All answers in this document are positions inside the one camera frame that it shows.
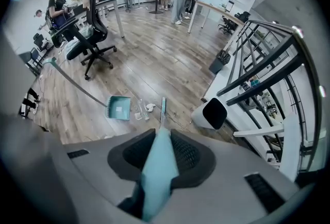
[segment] wooden floor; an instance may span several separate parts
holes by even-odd
[[[57,58],[68,75],[102,102],[106,102],[110,95],[130,97],[130,121],[106,118],[104,107],[72,86],[50,65],[44,67],[40,80],[33,86],[38,94],[43,95],[43,100],[37,114],[30,112],[29,117],[55,132],[65,144],[92,141],[105,136],[158,129],[161,99],[166,97],[167,120],[171,128],[234,142],[233,132],[227,124],[219,131],[212,131],[197,128],[190,119],[191,112],[202,104],[200,99],[213,79],[208,67],[228,37],[218,32],[217,24],[211,20],[201,29],[202,16],[196,18],[191,34],[188,34],[189,21],[175,25],[170,22],[170,11],[154,15],[149,13],[153,9],[152,4],[141,5],[131,13],[120,9],[124,39],[119,35],[114,12],[108,13],[109,35],[98,46],[117,46],[116,53],[108,51],[104,54],[114,68],[111,70],[97,60],[89,71],[89,81],[84,79],[86,66],[80,64],[84,58],[82,54],[71,61],[64,60],[64,53],[58,55],[59,49],[49,54]],[[156,105],[147,122],[137,121],[134,117],[140,98]]]

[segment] metal railing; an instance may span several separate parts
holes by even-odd
[[[267,30],[267,34],[264,37],[261,37],[256,31],[260,29]],[[266,36],[273,35],[276,40],[278,41],[278,44],[273,49],[269,47],[268,43],[265,41]],[[252,39],[252,37],[255,36],[259,42],[256,43]],[[318,145],[318,139],[319,139],[319,133],[321,128],[321,96],[317,91],[317,88],[319,87],[319,80],[316,72],[316,68],[314,66],[314,63],[312,61],[312,58],[310,56],[310,53],[308,51],[308,48],[303,40],[303,37],[300,32],[297,30],[279,25],[274,23],[267,23],[267,22],[259,22],[259,21],[247,21],[245,26],[240,30],[237,36],[237,46],[236,50],[234,52],[234,65],[232,67],[232,70],[229,75],[229,79],[227,82],[227,86],[224,87],[222,90],[220,90],[217,93],[217,96],[221,96],[232,89],[243,85],[245,81],[251,79],[255,75],[257,75],[260,71],[264,70],[266,67],[270,67],[272,70],[276,67],[276,65],[279,65],[283,62],[284,59],[289,57],[289,54],[287,53],[287,49],[293,47],[296,51],[296,55],[285,65],[282,66],[282,68],[278,69],[277,71],[273,71],[268,78],[266,78],[264,81],[259,83],[255,87],[251,87],[247,89],[245,92],[238,94],[232,99],[229,99],[227,101],[227,105],[231,106],[234,104],[238,104],[244,112],[247,113],[247,115],[250,117],[250,119],[254,122],[254,124],[261,128],[258,121],[255,119],[255,117],[250,113],[248,108],[245,105],[245,101],[251,99],[255,105],[256,108],[262,112],[263,116],[267,120],[268,124],[270,126],[274,126],[270,117],[266,113],[266,111],[263,109],[260,102],[257,100],[256,95],[262,93],[264,90],[268,90],[272,98],[274,99],[275,105],[280,112],[282,118],[285,118],[284,111],[282,109],[282,106],[280,105],[275,93],[272,91],[271,86],[275,85],[281,80],[285,80],[286,84],[290,90],[293,104],[296,107],[296,112],[299,118],[299,124],[300,124],[300,131],[302,136],[302,144],[301,144],[301,155],[303,155],[304,150],[304,136],[306,135],[306,120],[305,120],[305,114],[304,110],[302,108],[301,99],[298,94],[298,91],[295,87],[295,84],[290,76],[290,74],[295,71],[298,67],[300,67],[302,64],[305,65],[306,73],[308,76],[308,81],[312,89],[312,97],[314,102],[314,112],[315,112],[315,128],[314,128],[314,137],[313,137],[313,146],[311,149],[310,159],[308,161],[307,170],[309,170],[312,160],[315,156],[316,148]],[[244,67],[244,46],[247,46],[248,51],[250,52],[248,56],[246,56],[245,60],[248,57],[252,58],[252,63],[246,67]],[[241,50],[241,56],[240,56],[240,63],[239,63],[239,75],[238,78],[234,81],[232,81],[235,71],[235,66],[238,58],[238,51]],[[259,55],[255,57],[254,52],[258,52]],[[279,59],[279,57],[286,53],[287,55],[284,56],[284,58]],[[269,136],[264,135],[263,138],[267,142],[270,152],[274,155],[274,157],[281,161],[282,151],[283,151],[283,139],[280,139],[280,137],[275,134],[275,141],[270,142]],[[279,151],[274,149],[274,146],[279,147]]]

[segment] person's foot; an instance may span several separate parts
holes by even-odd
[[[42,97],[41,97],[40,95],[38,95],[38,98],[37,98],[37,99],[35,99],[35,102],[40,102],[40,101],[41,101],[41,99],[42,99]]]
[[[37,109],[38,109],[38,103],[35,103],[36,104],[36,107],[33,109],[33,114],[36,114],[37,113]]]

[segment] black shirt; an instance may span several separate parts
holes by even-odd
[[[55,11],[60,11],[63,8],[63,5],[66,3],[66,0],[49,0],[48,7],[55,7]]]

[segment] white trash can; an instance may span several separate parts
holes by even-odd
[[[227,118],[227,110],[222,103],[213,98],[191,113],[192,121],[199,127],[219,130]]]

